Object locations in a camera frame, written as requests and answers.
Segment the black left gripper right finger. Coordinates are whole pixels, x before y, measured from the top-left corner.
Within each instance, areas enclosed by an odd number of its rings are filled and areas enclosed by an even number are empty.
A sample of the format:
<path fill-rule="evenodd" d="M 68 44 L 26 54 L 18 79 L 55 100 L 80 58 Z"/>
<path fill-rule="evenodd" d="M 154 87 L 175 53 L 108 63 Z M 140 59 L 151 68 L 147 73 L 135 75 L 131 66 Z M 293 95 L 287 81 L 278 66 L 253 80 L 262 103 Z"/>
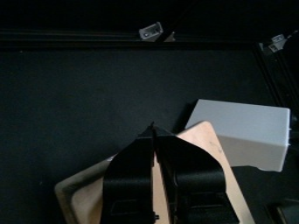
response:
<path fill-rule="evenodd" d="M 220 162 L 199 146 L 154 128 L 154 149 L 172 224 L 239 224 Z"/>

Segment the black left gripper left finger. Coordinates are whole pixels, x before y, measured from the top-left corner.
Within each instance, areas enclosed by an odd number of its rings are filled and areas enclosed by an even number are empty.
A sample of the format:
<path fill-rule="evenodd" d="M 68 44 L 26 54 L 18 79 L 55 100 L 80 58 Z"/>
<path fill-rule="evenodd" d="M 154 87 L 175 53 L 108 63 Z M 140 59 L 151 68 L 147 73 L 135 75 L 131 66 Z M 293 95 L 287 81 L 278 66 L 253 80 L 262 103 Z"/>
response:
<path fill-rule="evenodd" d="M 110 162 L 99 224 L 155 224 L 154 140 L 155 129 L 150 126 Z"/>

